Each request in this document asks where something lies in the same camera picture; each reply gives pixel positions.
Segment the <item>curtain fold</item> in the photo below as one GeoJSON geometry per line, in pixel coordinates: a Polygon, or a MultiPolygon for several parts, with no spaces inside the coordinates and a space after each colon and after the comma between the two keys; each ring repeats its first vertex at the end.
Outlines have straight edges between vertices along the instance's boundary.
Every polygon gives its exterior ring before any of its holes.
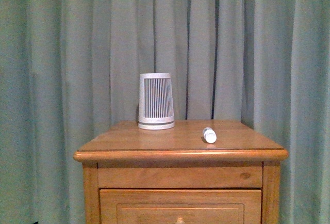
{"type": "Polygon", "coordinates": [[[289,151],[280,223],[330,223],[330,0],[0,5],[2,221],[84,223],[73,153],[137,119],[140,73],[169,72],[176,119],[241,120],[289,151]]]}

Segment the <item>wood knot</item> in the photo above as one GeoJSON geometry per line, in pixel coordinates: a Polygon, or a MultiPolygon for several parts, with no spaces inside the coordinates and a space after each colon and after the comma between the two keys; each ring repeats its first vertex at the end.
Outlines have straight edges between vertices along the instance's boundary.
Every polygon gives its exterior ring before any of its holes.
{"type": "Polygon", "coordinates": [[[248,179],[249,177],[251,177],[251,174],[247,173],[247,172],[243,172],[241,173],[240,176],[242,179],[248,179]]]}

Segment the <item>bottle cap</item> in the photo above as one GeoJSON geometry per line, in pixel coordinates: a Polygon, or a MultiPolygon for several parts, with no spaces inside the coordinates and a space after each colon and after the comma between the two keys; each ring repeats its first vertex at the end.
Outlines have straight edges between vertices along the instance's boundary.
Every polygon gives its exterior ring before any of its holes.
{"type": "Polygon", "coordinates": [[[215,141],[217,140],[217,136],[214,132],[209,132],[209,133],[205,134],[205,140],[208,143],[215,143],[215,141]]]}

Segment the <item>drawer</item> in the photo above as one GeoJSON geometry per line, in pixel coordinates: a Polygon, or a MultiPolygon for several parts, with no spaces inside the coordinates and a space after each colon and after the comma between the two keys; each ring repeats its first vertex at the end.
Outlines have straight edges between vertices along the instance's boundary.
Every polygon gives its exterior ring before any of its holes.
{"type": "Polygon", "coordinates": [[[260,224],[261,190],[100,190],[102,224],[260,224]]]}
{"type": "Polygon", "coordinates": [[[99,164],[99,188],[261,188],[261,163],[111,168],[99,164]]]}

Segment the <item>drawer knob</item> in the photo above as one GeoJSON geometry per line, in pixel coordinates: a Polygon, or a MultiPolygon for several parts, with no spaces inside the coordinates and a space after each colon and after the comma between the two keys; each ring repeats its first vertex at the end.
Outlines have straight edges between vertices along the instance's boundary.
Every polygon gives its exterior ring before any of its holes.
{"type": "Polygon", "coordinates": [[[185,222],[182,217],[178,217],[175,224],[185,224],[185,222]]]}

